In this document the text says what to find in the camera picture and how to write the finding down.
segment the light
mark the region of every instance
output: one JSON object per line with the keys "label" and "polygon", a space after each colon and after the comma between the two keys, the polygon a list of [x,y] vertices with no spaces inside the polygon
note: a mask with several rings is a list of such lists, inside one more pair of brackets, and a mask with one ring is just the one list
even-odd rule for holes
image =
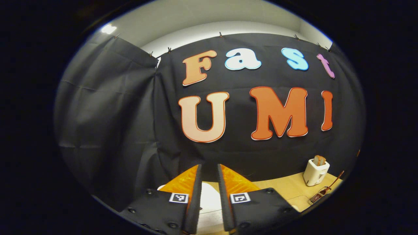
{"label": "light", "polygon": [[116,27],[112,26],[111,24],[107,24],[102,28],[102,33],[111,34],[113,31],[115,31]]}

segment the light blue letter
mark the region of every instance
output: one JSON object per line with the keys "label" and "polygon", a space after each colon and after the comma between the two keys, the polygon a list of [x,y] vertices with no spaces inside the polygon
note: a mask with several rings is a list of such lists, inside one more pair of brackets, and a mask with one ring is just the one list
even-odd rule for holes
{"label": "light blue letter", "polygon": [[255,57],[253,50],[247,48],[237,48],[227,52],[227,57],[230,57],[225,61],[225,67],[229,70],[241,70],[258,69],[261,66],[261,62]]}
{"label": "light blue letter", "polygon": [[307,70],[308,62],[303,58],[303,54],[292,48],[283,48],[282,54],[288,58],[287,63],[292,67],[292,69]]}

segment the wooden table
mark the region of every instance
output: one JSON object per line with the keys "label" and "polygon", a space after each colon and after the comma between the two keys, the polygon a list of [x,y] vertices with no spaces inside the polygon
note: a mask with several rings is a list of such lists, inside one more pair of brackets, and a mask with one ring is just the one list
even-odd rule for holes
{"label": "wooden table", "polygon": [[[335,176],[327,173],[323,181],[315,186],[307,186],[303,180],[303,172],[291,176],[286,176],[277,179],[255,181],[253,182],[260,189],[274,188],[290,205],[296,206],[299,212],[306,210],[310,204],[309,199],[313,197],[324,186],[329,186],[336,179]],[[338,179],[332,186],[331,193],[341,184],[342,180]],[[206,182],[214,187],[219,192],[219,185],[217,182]],[[228,232],[220,231],[209,233],[209,235],[227,235]]]}

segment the orange letter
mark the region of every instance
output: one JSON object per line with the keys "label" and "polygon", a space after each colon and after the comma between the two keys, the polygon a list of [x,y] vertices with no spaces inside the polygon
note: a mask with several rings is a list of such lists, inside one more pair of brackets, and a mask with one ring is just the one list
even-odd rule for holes
{"label": "orange letter", "polygon": [[324,123],[322,124],[321,130],[326,131],[332,128],[332,93],[323,91],[321,95],[325,105]]}
{"label": "orange letter", "polygon": [[200,130],[197,126],[197,105],[199,96],[181,98],[178,104],[181,107],[181,127],[187,138],[202,143],[218,140],[225,132],[225,101],[229,99],[228,92],[215,92],[206,97],[212,103],[212,128]]}
{"label": "orange letter", "polygon": [[209,57],[213,58],[215,56],[216,51],[210,50],[184,59],[183,64],[186,64],[186,78],[183,80],[183,86],[205,80],[207,74],[201,73],[200,68],[204,68],[206,71],[209,70],[211,66]]}
{"label": "orange letter", "polygon": [[295,87],[289,91],[285,106],[282,105],[271,87],[255,87],[250,95],[257,101],[257,129],[251,134],[253,140],[268,140],[273,136],[269,120],[273,123],[278,137],[282,137],[292,119],[287,131],[289,137],[304,136],[308,133],[306,126],[306,96],[305,89]]}

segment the toy guitar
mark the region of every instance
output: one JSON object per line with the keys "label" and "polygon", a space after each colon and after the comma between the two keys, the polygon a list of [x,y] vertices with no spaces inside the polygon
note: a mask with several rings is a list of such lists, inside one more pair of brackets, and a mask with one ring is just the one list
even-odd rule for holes
{"label": "toy guitar", "polygon": [[321,198],[321,197],[323,197],[325,194],[327,194],[330,190],[331,190],[331,186],[335,183],[335,182],[337,182],[337,180],[341,177],[341,175],[344,173],[344,171],[342,171],[341,173],[340,173],[340,175],[335,179],[335,181],[330,185],[330,186],[328,186],[328,187],[326,187],[324,190],[321,190],[321,191],[319,191],[315,196],[313,196],[312,198],[311,198],[311,202],[312,202],[312,204],[313,203],[315,203],[315,202],[317,202],[317,201],[319,201],[319,199]]}

